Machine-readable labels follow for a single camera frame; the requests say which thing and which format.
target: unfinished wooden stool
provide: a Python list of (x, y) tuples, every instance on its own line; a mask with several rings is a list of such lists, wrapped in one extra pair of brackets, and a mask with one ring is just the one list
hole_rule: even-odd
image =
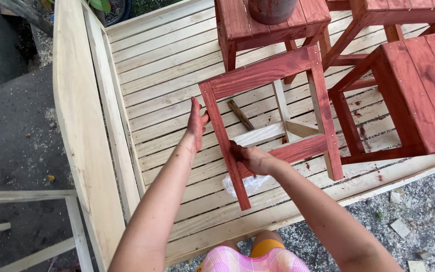
[(320, 40), (323, 70), (330, 66), (356, 65), (367, 56), (341, 55), (364, 27), (383, 25), (388, 42), (404, 39), (401, 24), (429, 23), (430, 28), (421, 35), (435, 33), (435, 0), (327, 0), (327, 5), (331, 11), (352, 10), (353, 21), (331, 48), (325, 30)]
[[(402, 147), (366, 153), (344, 91), (372, 70)], [(435, 34), (380, 45), (328, 91), (349, 157), (342, 164), (435, 153)]]
[[(278, 25), (257, 22), (247, 10), (248, 0), (214, 0), (217, 36), (227, 72), (236, 66), (236, 52), (285, 42), (287, 51), (296, 49), (296, 39), (307, 38), (303, 45), (314, 44), (327, 28), (331, 17), (325, 0), (297, 0), (290, 18)], [(294, 76), (285, 79), (285, 84)]]
[[(303, 71), (306, 71), (308, 83), (310, 84), (317, 126), (290, 120), (286, 107), (280, 79)], [(293, 163), (323, 153), (329, 177), (335, 181), (343, 178), (337, 137), (318, 46), (301, 47), (199, 83), (241, 210), (251, 208), (242, 178), (253, 174), (246, 169), (244, 164), (237, 163), (231, 154), (230, 140), (224, 128), (216, 100), (269, 82), (273, 83), (282, 122), (250, 131), (235, 137), (233, 140), (239, 145), (250, 146), (285, 135), (291, 143), (271, 150), (269, 152), (271, 155)]]

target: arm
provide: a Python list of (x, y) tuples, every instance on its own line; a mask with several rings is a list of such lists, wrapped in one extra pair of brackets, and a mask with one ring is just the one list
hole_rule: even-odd
[(250, 171), (280, 183), (341, 270), (403, 271), (364, 226), (288, 163), (257, 147), (241, 152)]
[(137, 206), (109, 271), (164, 271), (167, 241), (209, 121), (207, 112), (199, 116), (197, 99), (191, 101), (188, 128)]

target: hand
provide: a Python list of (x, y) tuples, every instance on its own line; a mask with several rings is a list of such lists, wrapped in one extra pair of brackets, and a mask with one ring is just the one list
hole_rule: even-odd
[(241, 149), (241, 154), (244, 157), (241, 162), (257, 175), (272, 175), (276, 166), (282, 162), (256, 146)]
[(194, 138), (194, 147), (196, 148), (196, 152), (198, 152), (202, 147), (202, 134), (206, 131), (204, 126), (209, 123), (209, 115), (207, 111), (202, 116), (199, 115), (199, 110), (202, 109), (202, 106), (195, 97), (191, 97), (190, 101), (192, 102), (192, 106), (190, 108), (188, 127), (185, 135), (190, 135)]

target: green leaf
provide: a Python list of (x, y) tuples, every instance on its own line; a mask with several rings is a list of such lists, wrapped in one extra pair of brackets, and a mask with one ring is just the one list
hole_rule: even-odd
[(103, 8), (103, 11), (106, 13), (110, 13), (110, 3), (108, 3), (108, 0), (101, 0), (101, 6)]
[(98, 10), (103, 10), (103, 7), (101, 6), (101, 0), (90, 0), (90, 4), (92, 5), (92, 7)]

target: pink plaid shorts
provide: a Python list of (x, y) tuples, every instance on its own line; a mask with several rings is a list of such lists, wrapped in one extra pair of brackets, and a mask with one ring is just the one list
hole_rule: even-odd
[(207, 254), (199, 268), (196, 272), (310, 272), (299, 257), (281, 247), (250, 258), (230, 247), (218, 246)]

